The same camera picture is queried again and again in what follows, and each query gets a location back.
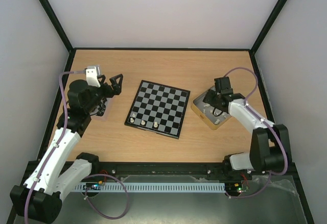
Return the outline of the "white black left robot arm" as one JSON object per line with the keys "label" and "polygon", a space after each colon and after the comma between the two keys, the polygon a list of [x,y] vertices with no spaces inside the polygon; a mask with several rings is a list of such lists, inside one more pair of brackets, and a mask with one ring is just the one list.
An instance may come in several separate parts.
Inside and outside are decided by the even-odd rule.
{"label": "white black left robot arm", "polygon": [[67,92],[60,89],[63,114],[54,138],[31,175],[10,192],[13,207],[25,223],[30,219],[53,223],[74,187],[98,171],[99,157],[89,153],[82,153],[66,171],[62,169],[90,124],[92,111],[121,93],[123,75],[110,78],[107,84],[104,75],[91,69],[85,73],[86,78],[72,81]]}

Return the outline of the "gold tin of white pieces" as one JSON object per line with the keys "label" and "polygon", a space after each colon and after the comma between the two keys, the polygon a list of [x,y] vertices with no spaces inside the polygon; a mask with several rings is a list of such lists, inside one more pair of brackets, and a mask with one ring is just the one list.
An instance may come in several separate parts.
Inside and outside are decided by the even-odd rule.
{"label": "gold tin of white pieces", "polygon": [[[206,93],[207,90],[193,99],[191,109],[211,130],[217,130],[220,126],[227,122],[231,116],[225,112],[213,108],[212,106],[204,107],[206,103],[203,102],[203,98]],[[217,119],[220,119],[220,123],[215,125],[214,122]]]}

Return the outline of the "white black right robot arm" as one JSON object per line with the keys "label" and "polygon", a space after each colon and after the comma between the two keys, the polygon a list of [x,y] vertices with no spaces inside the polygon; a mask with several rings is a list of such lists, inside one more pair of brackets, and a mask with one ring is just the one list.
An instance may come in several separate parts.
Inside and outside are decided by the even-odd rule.
{"label": "white black right robot arm", "polygon": [[229,77],[215,79],[214,90],[203,101],[213,108],[234,117],[251,134],[250,150],[227,156],[223,174],[234,179],[241,170],[265,171],[273,175],[287,172],[291,161],[289,132],[285,125],[277,125],[264,118],[240,93],[234,93]]}

